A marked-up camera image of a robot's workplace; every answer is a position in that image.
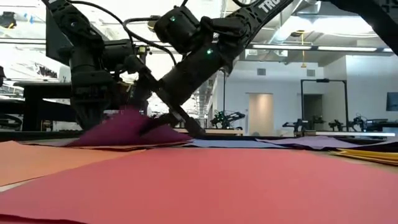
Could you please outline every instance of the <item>cable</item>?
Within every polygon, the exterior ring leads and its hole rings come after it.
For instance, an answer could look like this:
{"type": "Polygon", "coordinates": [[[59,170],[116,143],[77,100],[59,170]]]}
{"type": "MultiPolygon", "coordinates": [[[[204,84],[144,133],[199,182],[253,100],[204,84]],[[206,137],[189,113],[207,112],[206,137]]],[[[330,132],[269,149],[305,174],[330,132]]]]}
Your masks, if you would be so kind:
{"type": "Polygon", "coordinates": [[[239,7],[248,7],[248,6],[252,6],[253,4],[259,2],[260,0],[255,0],[252,3],[249,4],[245,4],[245,3],[241,3],[239,0],[232,0],[232,2],[234,2],[237,6],[239,7]]]}
{"type": "Polygon", "coordinates": [[[184,0],[184,1],[181,3],[181,6],[180,6],[180,7],[185,6],[185,5],[187,4],[187,2],[188,2],[188,0],[184,0]]]}
{"type": "MultiPolygon", "coordinates": [[[[113,14],[111,11],[109,11],[109,10],[107,10],[107,9],[105,9],[105,8],[103,8],[103,7],[101,7],[101,6],[99,6],[99,5],[96,5],[96,4],[91,3],[91,2],[75,1],[75,0],[66,0],[66,2],[68,2],[68,3],[70,3],[70,4],[82,4],[82,5],[86,5],[86,6],[91,6],[91,7],[97,8],[97,9],[99,9],[99,10],[101,10],[101,11],[103,11],[103,12],[109,14],[110,16],[112,16],[114,19],[116,19],[116,20],[123,26],[123,21],[122,21],[118,16],[116,16],[116,15],[113,14]]],[[[131,37],[130,35],[129,35],[129,39],[130,39],[130,41],[131,41],[131,44],[133,44],[132,37],[131,37]]]]}
{"type": "Polygon", "coordinates": [[[150,46],[152,46],[152,47],[155,47],[155,48],[157,48],[157,49],[159,49],[159,50],[163,50],[164,52],[168,53],[168,54],[170,55],[170,57],[172,58],[174,65],[176,65],[176,64],[177,64],[177,61],[175,60],[174,55],[173,55],[173,53],[172,53],[171,51],[169,51],[167,48],[165,48],[165,47],[163,47],[163,46],[161,46],[161,45],[159,45],[159,44],[154,43],[153,41],[147,40],[147,39],[145,39],[145,38],[143,38],[143,37],[137,35],[137,34],[134,33],[133,31],[129,30],[129,28],[127,27],[127,25],[128,25],[129,23],[132,23],[132,22],[156,21],[157,19],[158,19],[158,18],[151,18],[151,17],[126,19],[126,20],[123,22],[123,29],[124,29],[131,37],[133,37],[133,38],[135,38],[135,39],[137,39],[137,40],[139,40],[139,41],[142,41],[142,42],[144,42],[144,43],[147,44],[147,45],[150,45],[150,46]]]}

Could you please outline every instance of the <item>ceiling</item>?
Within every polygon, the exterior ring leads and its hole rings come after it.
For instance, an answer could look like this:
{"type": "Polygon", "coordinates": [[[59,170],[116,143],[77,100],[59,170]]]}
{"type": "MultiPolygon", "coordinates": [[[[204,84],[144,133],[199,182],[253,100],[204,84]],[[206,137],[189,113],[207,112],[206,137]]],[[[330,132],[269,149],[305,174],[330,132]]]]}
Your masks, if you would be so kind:
{"type": "MultiPolygon", "coordinates": [[[[163,15],[182,0],[90,0],[90,2],[105,7],[122,20],[130,17],[148,17],[163,15]]],[[[343,12],[331,4],[323,2],[321,5],[303,7],[303,0],[294,0],[282,13],[268,22],[254,38],[259,44],[288,44],[288,45],[324,45],[324,46],[370,46],[384,47],[385,44],[377,37],[361,18],[354,14],[343,12]],[[299,37],[290,36],[291,33],[303,30],[299,37]]],[[[201,16],[227,16],[237,10],[232,0],[189,0],[188,8],[197,18],[201,16]]],[[[112,17],[104,12],[89,6],[76,5],[90,22],[110,40],[125,39],[127,35],[112,17]]],[[[13,0],[2,1],[1,11],[16,13],[17,26],[15,29],[0,27],[0,64],[5,67],[15,80],[49,80],[37,73],[37,64],[44,65],[55,72],[61,65],[49,58],[45,58],[45,7],[41,0],[13,0]]],[[[145,23],[131,24],[129,28],[149,40],[157,40],[145,23]]],[[[157,79],[160,79],[173,66],[166,54],[153,50],[148,56],[147,65],[157,79]]],[[[327,63],[331,58],[346,55],[341,52],[305,52],[299,50],[246,50],[240,60],[263,62],[316,62],[320,65],[327,63]]],[[[125,76],[127,80],[134,80],[136,76],[125,76]]],[[[206,102],[210,98],[212,80],[205,87],[195,93],[184,108],[190,114],[203,116],[206,111],[206,102]]],[[[167,112],[167,107],[156,97],[150,100],[152,111],[167,112]]]]}

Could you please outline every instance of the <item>red paper sheet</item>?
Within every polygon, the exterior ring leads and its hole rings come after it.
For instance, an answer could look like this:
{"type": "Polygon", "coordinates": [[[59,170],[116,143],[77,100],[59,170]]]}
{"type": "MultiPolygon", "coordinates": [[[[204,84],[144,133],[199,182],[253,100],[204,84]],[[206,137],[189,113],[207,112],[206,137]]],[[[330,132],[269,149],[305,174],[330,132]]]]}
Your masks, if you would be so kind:
{"type": "Polygon", "coordinates": [[[78,140],[66,146],[134,146],[168,144],[191,140],[186,134],[174,131],[170,126],[161,126],[140,136],[139,131],[150,118],[135,109],[126,109],[110,120],[86,132],[78,140]]]}
{"type": "Polygon", "coordinates": [[[398,175],[305,151],[154,149],[0,194],[0,213],[83,223],[396,224],[398,175]]]}

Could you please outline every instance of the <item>orange paper sheet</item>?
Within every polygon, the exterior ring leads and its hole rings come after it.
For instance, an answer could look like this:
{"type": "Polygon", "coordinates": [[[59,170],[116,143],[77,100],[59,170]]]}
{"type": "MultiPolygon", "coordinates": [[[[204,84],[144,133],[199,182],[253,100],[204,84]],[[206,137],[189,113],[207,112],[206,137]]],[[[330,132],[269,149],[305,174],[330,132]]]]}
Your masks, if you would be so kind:
{"type": "Polygon", "coordinates": [[[0,186],[22,182],[133,152],[112,152],[64,147],[0,143],[0,186]]]}
{"type": "Polygon", "coordinates": [[[153,149],[5,191],[0,214],[90,224],[396,224],[397,186],[393,172],[305,151],[153,149]]]}

